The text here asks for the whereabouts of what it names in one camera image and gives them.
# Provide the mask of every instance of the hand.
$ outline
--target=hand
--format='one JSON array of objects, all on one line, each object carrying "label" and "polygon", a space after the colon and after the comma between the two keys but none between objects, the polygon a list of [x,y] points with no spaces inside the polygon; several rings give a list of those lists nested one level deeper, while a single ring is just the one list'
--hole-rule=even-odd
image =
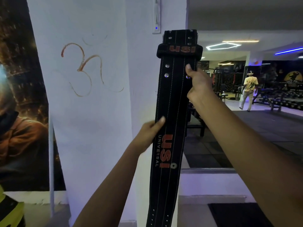
[{"label": "hand", "polygon": [[154,137],[164,124],[164,116],[157,123],[154,121],[144,123],[129,147],[134,149],[139,155],[142,154],[150,146]]},{"label": "hand", "polygon": [[202,69],[198,68],[198,71],[195,72],[191,69],[190,64],[188,64],[186,65],[185,71],[186,74],[192,78],[192,88],[187,94],[187,98],[191,102],[195,102],[195,99],[202,96],[205,91],[213,93],[211,78]]}]

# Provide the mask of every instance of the yellow t-shirt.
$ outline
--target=yellow t-shirt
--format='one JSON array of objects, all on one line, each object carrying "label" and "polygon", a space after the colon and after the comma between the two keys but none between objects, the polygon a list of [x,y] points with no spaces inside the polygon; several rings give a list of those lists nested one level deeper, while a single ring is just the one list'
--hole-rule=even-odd
[{"label": "yellow t-shirt", "polygon": [[255,76],[246,77],[244,80],[245,92],[254,91],[256,84],[258,84],[258,79]]}]

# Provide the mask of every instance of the black leather belt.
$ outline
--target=black leather belt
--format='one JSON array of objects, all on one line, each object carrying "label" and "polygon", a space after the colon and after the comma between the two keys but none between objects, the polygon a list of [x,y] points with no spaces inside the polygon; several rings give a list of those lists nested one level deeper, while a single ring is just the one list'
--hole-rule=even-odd
[{"label": "black leather belt", "polygon": [[161,68],[155,120],[165,116],[166,122],[153,142],[147,227],[172,224],[187,126],[187,93],[192,87],[185,66],[196,70],[203,52],[197,42],[196,30],[165,31],[157,50]]}]

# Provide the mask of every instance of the wall poster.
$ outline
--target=wall poster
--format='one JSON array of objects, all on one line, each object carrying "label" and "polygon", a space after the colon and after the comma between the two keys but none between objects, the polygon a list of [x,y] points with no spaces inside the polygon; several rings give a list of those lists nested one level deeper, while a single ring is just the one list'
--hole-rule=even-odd
[{"label": "wall poster", "polygon": [[[26,0],[0,0],[0,185],[48,191],[48,101]],[[54,142],[55,190],[65,190]]]}]

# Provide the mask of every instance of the hexagon led light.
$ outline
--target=hexagon led light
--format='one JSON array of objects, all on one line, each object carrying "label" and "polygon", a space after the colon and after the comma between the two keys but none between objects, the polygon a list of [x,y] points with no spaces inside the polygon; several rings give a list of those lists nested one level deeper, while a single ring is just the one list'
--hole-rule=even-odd
[{"label": "hexagon led light", "polygon": [[[229,47],[227,48],[216,48],[217,46],[220,46],[220,45],[224,45],[224,44],[228,44],[230,45]],[[230,48],[236,48],[238,46],[241,46],[240,44],[234,44],[234,43],[230,43],[230,42],[225,42],[225,43],[221,43],[221,44],[214,44],[214,45],[210,45],[210,46],[207,46],[207,50],[220,50],[220,49],[230,49]]]}]

